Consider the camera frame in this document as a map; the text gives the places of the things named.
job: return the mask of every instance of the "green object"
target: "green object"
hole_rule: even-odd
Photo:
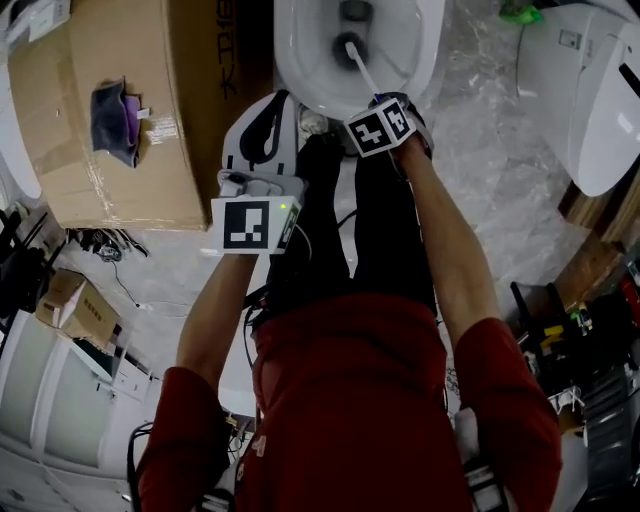
[[[507,2],[500,9],[500,17],[509,23],[517,23],[518,25],[530,25],[544,21],[542,13],[533,5],[527,7],[515,7],[512,2]]]

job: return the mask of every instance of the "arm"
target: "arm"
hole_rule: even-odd
[[[398,158],[413,188],[438,304],[455,348],[472,325],[499,316],[489,265],[425,156],[421,140],[411,137]]]
[[[216,392],[257,259],[223,256],[182,329],[176,366],[197,373]]]
[[[192,510],[229,465],[216,395],[256,260],[224,256],[185,322],[137,470],[143,512]]]
[[[548,510],[562,467],[558,419],[499,316],[480,243],[424,155],[408,141],[411,181],[442,316],[455,348],[462,408],[478,420],[482,453],[521,511]]]

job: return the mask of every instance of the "toilet brush handle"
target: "toilet brush handle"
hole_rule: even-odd
[[[356,61],[356,64],[360,69],[360,73],[362,73],[364,81],[367,82],[369,89],[371,89],[371,92],[373,93],[373,95],[377,97],[380,94],[380,89],[378,89],[378,86],[373,81],[373,78],[371,78],[369,71],[367,71],[367,67],[364,65],[364,62],[362,62],[362,59],[360,58],[360,54],[358,53],[358,49],[356,48],[356,45],[353,44],[352,42],[348,42],[347,44],[345,44],[345,48],[347,49],[347,55],[349,55],[349,57],[351,57],[354,61]]]

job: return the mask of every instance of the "sleeve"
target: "sleeve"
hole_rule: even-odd
[[[558,418],[507,325],[486,319],[459,341],[462,407],[476,414],[480,450],[521,512],[549,510],[562,469]]]
[[[229,465],[227,439],[211,386],[190,370],[169,369],[137,470],[142,511],[190,511]]]

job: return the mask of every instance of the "hand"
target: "hand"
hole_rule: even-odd
[[[393,157],[402,164],[415,156],[424,156],[427,145],[419,133],[414,133],[402,145],[393,150]]]

